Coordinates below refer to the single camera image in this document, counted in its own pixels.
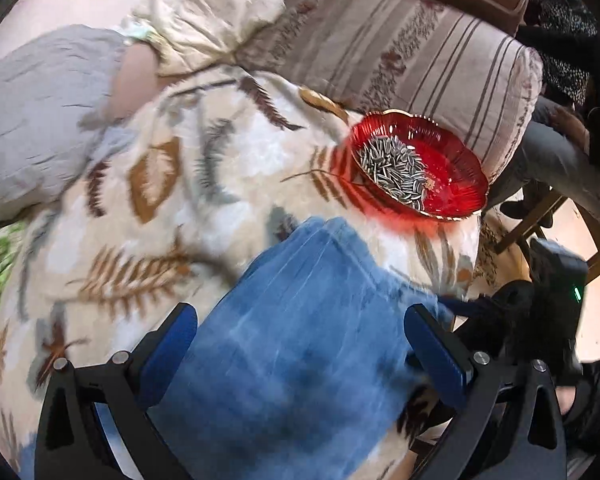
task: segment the wooden chair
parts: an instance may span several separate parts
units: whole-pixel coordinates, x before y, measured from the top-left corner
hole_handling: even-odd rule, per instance
[[[510,233],[505,235],[501,241],[496,244],[496,254],[503,253],[511,244],[517,243],[528,260],[528,245],[526,239],[532,234],[536,234],[541,238],[545,238],[542,229],[538,225],[540,219],[546,215],[549,211],[558,209],[567,198],[556,190],[551,190],[547,196],[545,196],[540,203],[532,209],[532,211],[523,219]],[[591,214],[583,207],[576,204],[584,223],[589,229],[589,234],[593,238],[593,242],[598,249],[598,252],[594,254],[587,261],[589,266],[589,274],[587,275],[587,283],[592,282],[600,275],[600,223],[591,216]]]

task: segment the striped fabric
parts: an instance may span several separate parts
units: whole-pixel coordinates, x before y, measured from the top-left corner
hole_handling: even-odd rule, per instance
[[[452,130],[493,181],[531,118],[538,54],[432,0],[285,0],[286,11],[237,52],[365,112],[399,108]]]

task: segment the floral bedspread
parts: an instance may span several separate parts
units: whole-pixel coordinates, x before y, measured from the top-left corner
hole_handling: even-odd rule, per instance
[[[343,216],[380,266],[416,286],[462,295],[469,285],[479,219],[387,220],[343,147],[348,126],[280,76],[210,68],[167,88],[129,127],[129,150],[35,216],[2,293],[0,450],[21,478],[32,478],[56,358],[82,366],[132,350],[177,301],[203,322],[249,263],[309,216]],[[354,478],[400,462],[407,443],[387,430]]]

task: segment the red glass bowl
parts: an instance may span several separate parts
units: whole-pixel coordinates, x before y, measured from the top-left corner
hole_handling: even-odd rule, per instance
[[[369,177],[358,160],[358,150],[374,136],[397,136],[413,146],[427,167],[432,189],[427,191],[423,211],[393,199]],[[452,132],[429,118],[401,110],[372,112],[351,128],[349,144],[353,160],[368,182],[385,193],[395,209],[444,221],[458,221],[478,214],[487,202],[489,183],[480,161]]]

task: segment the metal screw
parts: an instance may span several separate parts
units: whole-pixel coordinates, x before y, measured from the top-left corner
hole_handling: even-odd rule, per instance
[[[113,364],[115,365],[123,365],[124,363],[126,363],[127,359],[129,359],[129,352],[127,352],[126,350],[120,350],[119,352],[116,352],[111,358]]]
[[[532,361],[532,364],[533,364],[534,368],[536,370],[538,370],[539,372],[545,372],[546,371],[546,364],[544,364],[544,362],[542,362],[540,359],[534,359]]]
[[[59,357],[54,361],[54,369],[60,371],[64,369],[64,367],[67,366],[68,363],[69,361],[67,361],[64,357]]]
[[[488,365],[491,359],[487,352],[476,352],[474,354],[474,361],[477,362],[479,365]]]

